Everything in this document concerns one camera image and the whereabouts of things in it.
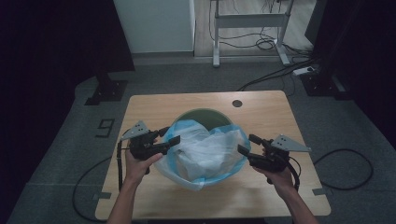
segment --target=forearm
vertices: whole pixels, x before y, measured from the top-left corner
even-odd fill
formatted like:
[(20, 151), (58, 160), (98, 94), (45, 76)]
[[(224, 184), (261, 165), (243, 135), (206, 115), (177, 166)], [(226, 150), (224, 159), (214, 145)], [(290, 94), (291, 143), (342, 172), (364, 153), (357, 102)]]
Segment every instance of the forearm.
[(134, 195), (138, 184), (125, 179), (113, 210), (111, 210), (107, 223), (131, 223), (134, 211)]
[(298, 194), (297, 190), (292, 189), (282, 197), (288, 206), (295, 224), (317, 224), (318, 221), (306, 206), (305, 202)]

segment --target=person's left hand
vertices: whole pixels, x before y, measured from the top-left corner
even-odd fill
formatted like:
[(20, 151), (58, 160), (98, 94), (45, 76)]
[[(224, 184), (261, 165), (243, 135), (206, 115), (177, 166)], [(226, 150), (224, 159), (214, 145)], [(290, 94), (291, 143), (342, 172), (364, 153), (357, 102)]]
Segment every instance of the person's left hand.
[(140, 161), (134, 158), (130, 150), (125, 150), (125, 181), (131, 181), (132, 183), (139, 185), (142, 182), (143, 176), (145, 176), (146, 170), (150, 167), (150, 165), (162, 157), (162, 153), (157, 153), (154, 156), (148, 158), (146, 161)]

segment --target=black round hole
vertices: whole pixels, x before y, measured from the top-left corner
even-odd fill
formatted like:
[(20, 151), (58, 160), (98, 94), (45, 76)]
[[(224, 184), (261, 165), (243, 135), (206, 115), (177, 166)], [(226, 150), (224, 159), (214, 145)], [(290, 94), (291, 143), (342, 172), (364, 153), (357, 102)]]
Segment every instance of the black round hole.
[(233, 101), (233, 106), (235, 106), (235, 107), (241, 107), (241, 106), (242, 106), (242, 102), (239, 101), (239, 100), (234, 100), (234, 101)]

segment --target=gray carpet floor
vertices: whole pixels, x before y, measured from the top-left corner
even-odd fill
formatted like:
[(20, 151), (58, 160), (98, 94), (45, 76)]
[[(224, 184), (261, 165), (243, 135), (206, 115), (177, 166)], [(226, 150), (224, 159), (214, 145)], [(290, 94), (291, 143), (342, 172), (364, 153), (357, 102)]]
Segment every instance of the gray carpet floor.
[[(236, 91), (252, 79), (282, 68), (281, 63), (210, 63), (138, 65), (134, 72), (110, 74), (128, 80), (120, 102), (84, 105), (97, 81), (76, 87), (76, 100), (45, 158), (26, 184), (10, 224), (92, 223), (73, 209), (72, 194), (78, 179), (97, 162), (111, 156), (129, 98), (138, 94)], [(324, 187), (332, 212), (318, 217), (321, 223), (396, 223), (396, 153), (387, 139), (367, 119), (353, 101), (332, 97), (309, 97), (298, 77), (273, 78), (248, 87), (246, 91), (283, 90), (305, 143), (313, 148), (313, 161), (338, 148), (352, 148), (365, 155), (374, 166), (373, 178), (354, 190)], [(102, 119), (114, 119), (108, 138), (97, 135)], [(94, 218), (97, 197), (106, 177), (109, 161), (93, 169), (76, 192), (78, 210)], [(368, 176), (365, 160), (350, 152), (333, 154), (316, 165), (322, 181), (351, 187)], [(268, 223), (291, 223), (290, 217), (270, 217)], [(240, 220), (240, 223), (253, 223)]]

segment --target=white plastic bag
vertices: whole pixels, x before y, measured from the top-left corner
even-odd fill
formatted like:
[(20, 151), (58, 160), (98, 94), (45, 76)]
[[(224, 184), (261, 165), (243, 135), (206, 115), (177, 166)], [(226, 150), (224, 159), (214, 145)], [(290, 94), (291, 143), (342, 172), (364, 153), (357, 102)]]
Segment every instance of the white plastic bag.
[(235, 124), (210, 132), (200, 123), (188, 119), (175, 122), (163, 141), (180, 135), (180, 144), (154, 163), (166, 177), (184, 188), (199, 190), (236, 174), (246, 157), (237, 151), (238, 144), (250, 149), (248, 138)]

